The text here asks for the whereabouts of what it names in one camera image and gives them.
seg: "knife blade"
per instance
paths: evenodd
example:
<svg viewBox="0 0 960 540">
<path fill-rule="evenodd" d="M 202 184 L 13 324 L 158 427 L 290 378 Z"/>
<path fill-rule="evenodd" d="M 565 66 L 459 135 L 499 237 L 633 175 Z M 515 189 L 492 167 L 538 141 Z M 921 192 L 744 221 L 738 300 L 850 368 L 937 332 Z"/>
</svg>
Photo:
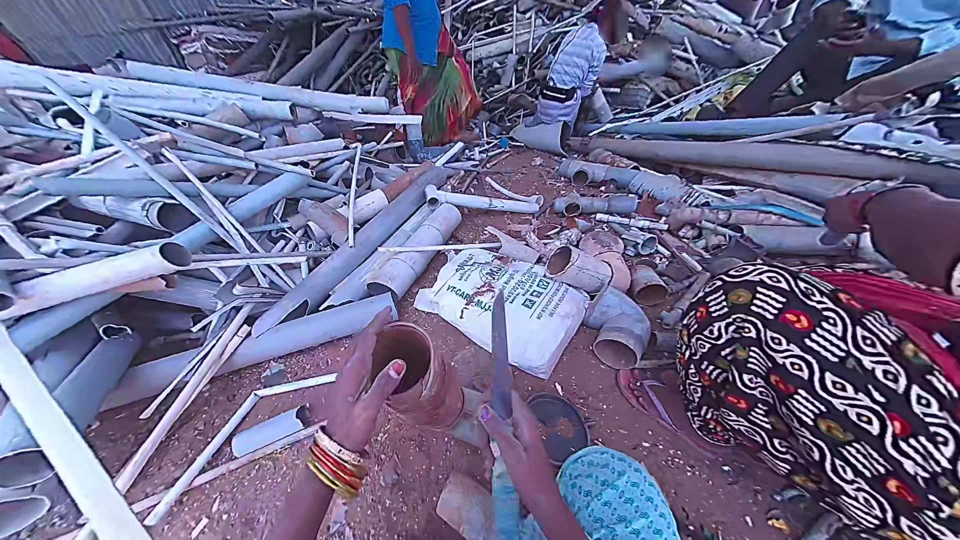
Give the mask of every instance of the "knife blade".
<svg viewBox="0 0 960 540">
<path fill-rule="evenodd" d="M 491 343 L 493 344 L 493 377 L 490 386 L 490 405 L 497 416 L 510 420 L 514 417 L 511 397 L 514 372 L 510 370 L 510 357 L 507 352 L 507 311 L 503 291 L 498 291 L 493 300 Z"/>
</svg>

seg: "black and white patterned cloth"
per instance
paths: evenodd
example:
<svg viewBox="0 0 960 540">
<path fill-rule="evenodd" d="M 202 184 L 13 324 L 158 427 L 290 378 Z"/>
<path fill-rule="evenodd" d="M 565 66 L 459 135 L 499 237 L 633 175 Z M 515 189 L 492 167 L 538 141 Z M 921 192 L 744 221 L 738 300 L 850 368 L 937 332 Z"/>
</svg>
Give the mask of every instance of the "black and white patterned cloth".
<svg viewBox="0 0 960 540">
<path fill-rule="evenodd" d="M 743 264 L 690 304 L 678 368 L 702 436 L 745 445 L 852 528 L 960 539 L 960 396 L 883 312 Z"/>
</svg>

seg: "gold bangle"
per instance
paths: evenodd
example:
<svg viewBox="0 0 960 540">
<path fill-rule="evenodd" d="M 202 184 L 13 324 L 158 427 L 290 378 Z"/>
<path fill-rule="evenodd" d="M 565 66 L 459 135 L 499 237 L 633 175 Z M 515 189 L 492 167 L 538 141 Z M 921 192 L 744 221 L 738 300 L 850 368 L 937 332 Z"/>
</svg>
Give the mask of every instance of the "gold bangle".
<svg viewBox="0 0 960 540">
<path fill-rule="evenodd" d="M 329 435 L 326 434 L 326 431 L 324 430 L 325 427 L 326 427 L 326 424 L 324 424 L 323 426 L 320 426 L 320 429 L 317 430 L 317 433 L 313 436 L 314 440 L 317 442 L 320 448 L 323 448 L 324 450 L 327 451 L 328 454 L 333 455 L 334 457 L 354 467 L 364 464 L 364 460 L 370 456 L 369 454 L 367 454 L 366 451 L 361 451 L 363 453 L 360 454 L 357 452 L 351 452 L 346 448 L 340 446 L 340 444 L 338 444 L 336 441 L 331 439 Z"/>
</svg>

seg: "fingernail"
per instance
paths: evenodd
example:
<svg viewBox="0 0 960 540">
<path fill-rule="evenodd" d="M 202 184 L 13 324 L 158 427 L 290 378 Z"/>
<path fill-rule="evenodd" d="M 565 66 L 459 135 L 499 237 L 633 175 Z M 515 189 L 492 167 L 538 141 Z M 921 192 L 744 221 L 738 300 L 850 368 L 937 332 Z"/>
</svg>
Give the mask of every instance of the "fingernail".
<svg viewBox="0 0 960 540">
<path fill-rule="evenodd" d="M 390 363 L 390 376 L 394 379 L 403 377 L 403 372 L 407 370 L 407 364 L 403 360 L 394 360 Z"/>
</svg>

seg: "corrugated metal wall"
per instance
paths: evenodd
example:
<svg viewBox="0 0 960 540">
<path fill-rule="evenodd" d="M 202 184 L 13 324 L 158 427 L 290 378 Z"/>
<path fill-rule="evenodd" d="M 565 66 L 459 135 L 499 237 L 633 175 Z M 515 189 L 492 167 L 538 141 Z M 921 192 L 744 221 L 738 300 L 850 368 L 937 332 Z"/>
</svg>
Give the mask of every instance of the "corrugated metal wall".
<svg viewBox="0 0 960 540">
<path fill-rule="evenodd" d="M 99 65 L 117 51 L 131 60 L 182 65 L 162 29 L 124 28 L 213 7 L 214 0 L 3 0 L 0 23 L 43 65 Z"/>
</svg>

